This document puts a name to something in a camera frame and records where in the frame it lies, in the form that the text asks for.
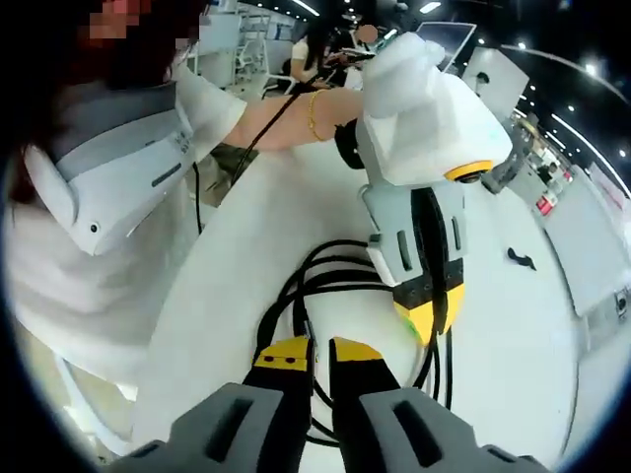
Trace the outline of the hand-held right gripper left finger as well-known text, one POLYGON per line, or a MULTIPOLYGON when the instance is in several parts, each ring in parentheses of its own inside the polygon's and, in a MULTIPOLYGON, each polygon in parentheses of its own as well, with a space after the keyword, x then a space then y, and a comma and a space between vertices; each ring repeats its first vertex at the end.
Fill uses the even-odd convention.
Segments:
POLYGON ((297 472, 311 427, 314 342, 279 341, 241 383, 227 383, 107 472, 297 472))

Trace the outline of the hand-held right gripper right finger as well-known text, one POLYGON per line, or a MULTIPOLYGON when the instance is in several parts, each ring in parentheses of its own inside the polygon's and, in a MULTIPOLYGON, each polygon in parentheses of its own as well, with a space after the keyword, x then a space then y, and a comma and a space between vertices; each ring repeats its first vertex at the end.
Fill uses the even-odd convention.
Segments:
POLYGON ((380 352, 329 340, 332 421, 348 472, 544 472, 531 456, 477 444, 473 427, 415 387, 380 352))

